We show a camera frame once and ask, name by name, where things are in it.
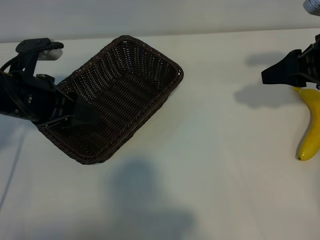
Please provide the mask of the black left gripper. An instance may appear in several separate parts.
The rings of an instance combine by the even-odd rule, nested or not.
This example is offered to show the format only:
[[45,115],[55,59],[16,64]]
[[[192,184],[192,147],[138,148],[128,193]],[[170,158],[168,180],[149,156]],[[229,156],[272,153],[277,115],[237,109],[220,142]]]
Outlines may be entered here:
[[96,124],[100,114],[79,94],[63,93],[49,75],[35,77],[16,71],[18,99],[15,116],[33,122],[38,127],[50,128],[60,124],[62,128]]

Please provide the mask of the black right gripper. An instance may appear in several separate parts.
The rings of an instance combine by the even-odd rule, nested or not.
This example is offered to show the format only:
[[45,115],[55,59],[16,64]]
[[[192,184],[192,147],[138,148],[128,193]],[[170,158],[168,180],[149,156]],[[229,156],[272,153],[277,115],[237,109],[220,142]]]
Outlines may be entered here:
[[[298,72],[305,80],[294,75]],[[309,82],[315,83],[319,89],[320,35],[316,35],[315,43],[310,44],[303,52],[301,49],[290,51],[281,61],[262,71],[261,77],[265,85],[306,87]]]

